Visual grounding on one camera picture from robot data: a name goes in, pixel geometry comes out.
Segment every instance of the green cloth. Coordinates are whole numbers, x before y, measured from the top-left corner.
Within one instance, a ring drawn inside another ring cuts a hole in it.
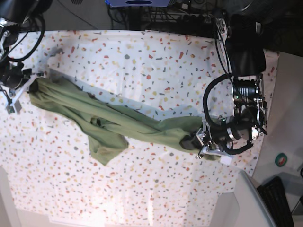
[[[124,136],[163,144],[187,153],[179,142],[201,127],[201,117],[178,117],[156,121],[131,108],[110,105],[91,98],[67,79],[55,82],[37,79],[38,91],[30,93],[31,103],[75,121],[89,136],[91,156],[106,165],[128,147]]]

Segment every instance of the cable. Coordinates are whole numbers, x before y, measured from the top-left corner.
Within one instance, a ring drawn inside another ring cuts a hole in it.
[[[154,23],[156,22],[156,19],[157,19],[157,13],[158,13],[158,7],[156,7],[155,17],[154,17],[154,20],[153,20]]]
[[[193,0],[196,4],[203,4],[205,0]]]
[[[251,149],[254,145],[251,143],[251,141],[246,141],[246,145],[239,148],[239,149],[233,149],[228,148],[226,142],[221,142],[220,145],[224,149],[224,151],[229,155],[239,155],[242,154],[244,151]]]
[[[1,59],[0,64],[8,57],[8,55],[25,39],[29,31],[26,32],[26,34],[22,37],[22,39],[14,46],[11,48],[11,50]]]
[[[301,177],[303,178],[303,168],[302,168],[301,171],[300,171],[300,175],[301,175]]]
[[[210,82],[210,84],[207,86],[204,95],[203,95],[203,99],[202,99],[202,104],[203,104],[203,109],[204,109],[204,114],[205,114],[205,119],[207,121],[207,123],[210,125],[211,128],[215,128],[215,129],[227,129],[231,126],[234,125],[234,122],[230,122],[224,125],[219,125],[215,122],[213,122],[212,118],[209,115],[209,111],[208,111],[208,96],[209,93],[211,92],[211,90],[220,82],[224,81],[228,79],[228,75],[227,74],[223,74],[221,76],[219,76],[218,78],[214,79],[212,82]]]
[[[29,58],[35,52],[35,50],[37,49],[37,47],[41,43],[41,41],[43,39],[43,36],[44,36],[45,26],[46,25],[45,25],[45,20],[43,19],[43,17],[41,15],[36,15],[36,18],[39,19],[40,22],[41,22],[41,24],[42,24],[41,33],[40,33],[40,36],[39,36],[36,44],[34,45],[34,47],[32,48],[32,50],[27,55],[25,55],[23,58],[13,59],[13,58],[8,57],[9,61],[12,61],[12,62],[21,62],[21,61],[24,61],[25,59]]]
[[[166,10],[166,11],[165,11],[164,9],[162,9],[162,10],[163,10],[163,12],[165,13],[166,17],[169,16],[169,17],[171,17],[174,21],[176,21],[176,22],[178,23],[178,21],[177,21],[172,15],[170,15],[170,14],[167,12],[167,10]]]
[[[150,6],[148,6],[147,8],[148,8],[148,13],[149,13],[149,15],[150,15],[150,20],[151,20],[151,22],[152,22],[152,13],[151,13],[151,7],[150,7]]]
[[[215,44],[215,47],[216,47],[216,51],[217,51],[217,54],[218,54],[218,58],[219,58],[219,62],[221,64],[221,67],[223,68],[223,71],[225,72],[225,74],[228,74],[228,71],[226,71],[224,65],[223,65],[223,62],[222,62],[222,59],[221,59],[221,56],[220,56],[220,52],[219,52],[219,48],[218,48],[218,43],[217,43],[217,38],[216,38],[216,33],[214,34],[215,37],[214,37],[214,44]]]
[[[164,19],[164,17],[163,17],[163,15],[165,15],[164,12],[163,12],[163,10],[162,10],[162,12],[159,11],[159,13],[160,13],[161,20],[162,20],[162,21],[165,21],[165,19]]]
[[[166,20],[169,21],[169,16],[167,13],[167,9],[162,9],[162,11],[164,12],[165,16],[166,16]]]
[[[116,15],[114,15],[115,18],[113,17],[113,15],[112,15],[112,13],[111,13],[111,10],[115,10],[115,9],[117,9],[116,12],[119,12],[119,13],[120,13],[120,16],[121,16],[121,19],[122,19],[121,21],[116,17]],[[122,12],[122,9],[119,9],[119,8],[115,8],[115,9],[111,8],[111,7],[107,4],[107,14],[108,14],[108,16],[109,16],[109,18],[110,18],[110,20],[111,20],[111,29],[114,29],[114,21],[115,21],[116,23],[124,24],[125,29],[128,30],[128,28],[127,28],[127,22],[126,22],[126,16],[125,16],[125,14]]]
[[[8,93],[6,92],[6,90],[4,90],[1,85],[0,85],[0,92],[3,92],[3,94],[5,95],[8,103],[10,104],[11,103],[11,99],[9,98]]]
[[[229,59],[228,59],[228,55],[227,55],[225,43],[224,43],[223,37],[222,37],[222,35],[221,35],[221,32],[217,30],[217,34],[219,34],[220,39],[221,39],[221,42],[222,42],[222,44],[223,44],[223,48],[224,48],[224,52],[225,52],[225,57],[226,57],[227,72],[230,73],[230,69],[229,69],[230,63],[229,63]]]
[[[27,32],[27,31],[30,31],[30,32],[37,32],[39,31],[39,26],[36,22],[36,20],[34,18],[29,18],[27,20],[27,22],[25,22],[24,24],[22,24],[22,26],[20,27],[20,30],[19,32]]]
[[[94,29],[96,30],[100,30],[99,28],[93,26],[90,22],[84,20],[83,18],[79,17],[77,14],[75,14],[74,12],[72,12],[69,8],[67,8],[62,2],[60,2],[60,0],[57,0],[57,2],[66,10],[68,11],[69,13],[73,14],[75,17],[77,17],[78,19],[82,20],[84,23],[92,26]]]

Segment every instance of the gray floor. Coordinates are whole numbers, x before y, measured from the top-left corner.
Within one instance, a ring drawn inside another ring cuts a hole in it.
[[[281,53],[278,76],[260,158],[253,175],[264,184],[274,176],[282,178],[292,210],[303,196],[303,179],[297,171],[303,161],[303,58]],[[275,165],[278,154],[285,153],[284,167]]]

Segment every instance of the white label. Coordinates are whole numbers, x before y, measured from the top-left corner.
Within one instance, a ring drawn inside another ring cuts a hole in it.
[[[228,157],[228,156],[221,156],[220,158],[220,162],[222,164],[225,164],[225,165],[230,165],[232,163],[232,157]]]
[[[183,8],[183,9],[188,9],[188,5],[183,3],[183,4],[182,4],[182,8]]]

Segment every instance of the confetti-patterned tablecloth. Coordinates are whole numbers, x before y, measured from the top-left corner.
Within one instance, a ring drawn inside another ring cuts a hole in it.
[[[37,37],[29,34],[12,56],[26,54]],[[266,60],[270,107],[278,54],[266,52]],[[24,63],[157,120],[203,116],[204,89],[223,74],[212,39],[155,32],[46,32]],[[21,102],[20,115],[0,108],[0,165],[16,207],[98,226],[208,226],[218,196],[233,191],[238,168],[252,175],[263,139],[231,166],[129,139],[129,149],[102,166],[75,123],[32,106],[27,94]],[[228,81],[211,92],[209,106],[213,116],[233,113]]]

